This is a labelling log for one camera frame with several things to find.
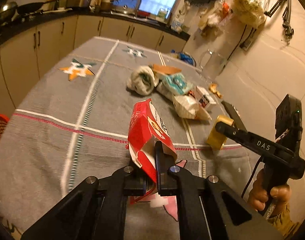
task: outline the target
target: kitchen sink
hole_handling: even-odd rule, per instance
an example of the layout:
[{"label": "kitchen sink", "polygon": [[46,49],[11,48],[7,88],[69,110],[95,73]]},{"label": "kitchen sink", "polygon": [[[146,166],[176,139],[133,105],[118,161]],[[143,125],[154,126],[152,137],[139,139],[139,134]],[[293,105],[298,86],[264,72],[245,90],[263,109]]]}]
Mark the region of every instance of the kitchen sink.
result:
[{"label": "kitchen sink", "polygon": [[147,23],[151,23],[151,24],[156,24],[156,25],[162,25],[163,23],[157,21],[157,20],[152,20],[149,18],[142,18],[139,16],[135,16],[134,14],[124,14],[124,13],[118,13],[118,12],[103,12],[103,14],[111,14],[111,15],[119,15],[128,19],[134,19],[137,21],[141,21],[141,22],[147,22]]}]

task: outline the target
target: gray tablecloth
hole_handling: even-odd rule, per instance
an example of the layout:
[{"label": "gray tablecloth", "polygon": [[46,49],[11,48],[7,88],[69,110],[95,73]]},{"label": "gray tablecloth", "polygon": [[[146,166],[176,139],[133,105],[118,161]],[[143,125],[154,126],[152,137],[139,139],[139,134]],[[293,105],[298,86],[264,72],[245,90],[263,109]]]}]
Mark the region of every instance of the gray tablecloth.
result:
[{"label": "gray tablecloth", "polygon": [[[133,69],[163,61],[207,87],[194,67],[177,59],[100,37],[58,62],[16,109],[1,139],[0,212],[26,230],[87,176],[103,178],[126,166],[132,109],[148,98],[167,126],[178,161],[187,160],[185,168],[194,175],[217,175],[241,194],[252,170],[250,153],[231,140],[216,152],[205,144],[216,117],[226,114],[220,104],[211,122],[182,120],[157,92],[141,97],[126,89]],[[128,207],[125,239],[179,239],[178,222],[164,207],[137,203]]]}]

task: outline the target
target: cable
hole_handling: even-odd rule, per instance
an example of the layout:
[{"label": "cable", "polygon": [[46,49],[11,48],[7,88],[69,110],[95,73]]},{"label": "cable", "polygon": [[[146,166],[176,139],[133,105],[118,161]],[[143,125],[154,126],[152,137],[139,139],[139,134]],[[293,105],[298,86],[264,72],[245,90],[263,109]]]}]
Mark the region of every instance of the cable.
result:
[{"label": "cable", "polygon": [[258,159],[258,161],[257,161],[257,163],[256,163],[256,165],[255,165],[255,167],[254,167],[254,170],[253,170],[253,172],[252,172],[252,174],[251,174],[251,177],[249,178],[249,180],[248,180],[248,182],[247,182],[247,184],[246,184],[246,186],[245,186],[245,188],[244,188],[244,191],[243,191],[243,193],[242,193],[242,198],[244,197],[244,195],[245,195],[245,193],[246,193],[246,190],[247,190],[249,184],[251,183],[251,180],[252,180],[252,178],[253,178],[254,175],[255,175],[256,169],[257,169],[259,163],[261,163],[262,159],[263,159],[262,156]]},{"label": "cable", "polygon": [[230,54],[229,57],[227,58],[226,64],[228,63],[228,61],[229,61],[230,57],[232,56],[232,54],[234,53],[234,51],[237,49],[239,43],[242,41],[243,36],[244,36],[244,34],[245,34],[245,31],[246,31],[246,28],[247,28],[247,25],[245,26],[245,29],[244,29],[244,31],[243,31],[242,36],[240,37],[240,40],[239,40],[238,44],[236,45],[236,47],[234,48],[234,50],[231,52],[231,54]]},{"label": "cable", "polygon": [[243,46],[244,46],[246,40],[249,39],[249,37],[251,36],[253,30],[254,30],[254,28],[251,28],[251,32],[249,33],[248,37],[239,45],[240,48],[243,48]]}]

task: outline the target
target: cabinet handle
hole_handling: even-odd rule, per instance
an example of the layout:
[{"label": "cabinet handle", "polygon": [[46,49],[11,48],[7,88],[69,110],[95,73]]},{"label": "cabinet handle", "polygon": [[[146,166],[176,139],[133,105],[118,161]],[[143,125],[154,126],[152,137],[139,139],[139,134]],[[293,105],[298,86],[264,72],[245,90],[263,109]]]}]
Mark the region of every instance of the cabinet handle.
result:
[{"label": "cabinet handle", "polygon": [[33,34],[33,39],[34,39],[33,49],[35,49],[36,46],[37,46],[37,39],[36,39],[36,34],[35,33]]},{"label": "cabinet handle", "polygon": [[40,47],[40,32],[38,32],[38,47]]},{"label": "cabinet handle", "polygon": [[161,40],[160,43],[159,43],[159,46],[163,43],[163,40],[164,40],[164,35],[163,35],[163,37],[162,37],[162,40]]},{"label": "cabinet handle", "polygon": [[65,23],[62,22],[62,31],[61,31],[61,34],[63,34],[63,30],[65,29]]},{"label": "cabinet handle", "polygon": [[130,31],[130,25],[128,27],[128,31],[127,31],[127,34],[126,34],[127,37],[128,37],[129,31]]},{"label": "cabinet handle", "polygon": [[133,34],[134,34],[134,28],[133,28],[133,31],[132,31],[131,36],[130,36],[131,38],[132,38],[132,35],[133,35]]},{"label": "cabinet handle", "polygon": [[101,25],[101,20],[99,21],[99,24],[98,24],[98,29],[97,29],[97,31],[99,31],[100,25]]}]

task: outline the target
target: metal screw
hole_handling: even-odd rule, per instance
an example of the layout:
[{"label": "metal screw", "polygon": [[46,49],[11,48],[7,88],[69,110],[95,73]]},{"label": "metal screw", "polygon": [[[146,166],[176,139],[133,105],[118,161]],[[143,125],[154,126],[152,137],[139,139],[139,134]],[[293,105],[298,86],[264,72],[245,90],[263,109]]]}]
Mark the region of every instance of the metal screw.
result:
[{"label": "metal screw", "polygon": [[94,176],[89,176],[88,178],[86,178],[86,182],[88,184],[93,184],[96,181],[96,177]]},{"label": "metal screw", "polygon": [[208,180],[211,182],[211,183],[217,183],[219,181],[218,177],[215,176],[215,175],[211,175],[208,177]]},{"label": "metal screw", "polygon": [[134,170],[134,168],[131,167],[131,166],[126,166],[126,167],[124,168],[124,172],[126,172],[126,173],[131,173],[131,172],[133,172],[133,170]]},{"label": "metal screw", "polygon": [[180,171],[180,167],[179,166],[171,166],[171,171],[172,172],[179,172]]}]

